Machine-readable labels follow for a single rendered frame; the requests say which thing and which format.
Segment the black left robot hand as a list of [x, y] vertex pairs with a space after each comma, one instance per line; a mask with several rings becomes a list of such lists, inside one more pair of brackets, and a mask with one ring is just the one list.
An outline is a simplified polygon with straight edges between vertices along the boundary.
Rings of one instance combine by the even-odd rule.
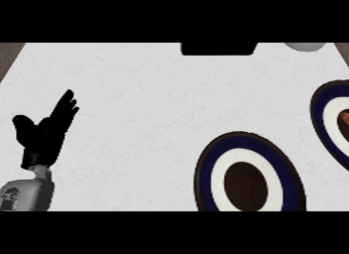
[[26, 115], [12, 118], [17, 141], [24, 147], [23, 169], [28, 170], [37, 165], [49, 167], [57, 162], [79, 110], [74, 92], [68, 89], [51, 116], [39, 124]]

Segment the blue and white plate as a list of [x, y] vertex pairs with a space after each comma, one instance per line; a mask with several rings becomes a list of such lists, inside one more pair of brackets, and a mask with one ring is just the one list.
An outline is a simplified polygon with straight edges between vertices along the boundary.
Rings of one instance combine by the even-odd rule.
[[229, 132], [207, 145], [195, 168], [200, 211], [306, 211], [294, 165], [260, 135]]
[[349, 80], [322, 84], [310, 100], [310, 119], [321, 143], [349, 171], [349, 126], [341, 113], [349, 112]]

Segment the black appliance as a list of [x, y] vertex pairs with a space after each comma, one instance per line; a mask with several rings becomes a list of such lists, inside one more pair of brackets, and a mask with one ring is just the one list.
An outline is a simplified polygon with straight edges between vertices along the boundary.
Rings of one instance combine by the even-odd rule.
[[184, 43], [184, 56], [250, 56], [257, 43]]

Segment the pale grey round object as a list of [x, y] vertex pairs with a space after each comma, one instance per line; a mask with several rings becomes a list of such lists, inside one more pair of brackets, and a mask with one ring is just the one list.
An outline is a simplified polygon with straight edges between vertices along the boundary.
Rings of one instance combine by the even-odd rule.
[[285, 43], [285, 45], [299, 52], [316, 52], [324, 46], [324, 43]]

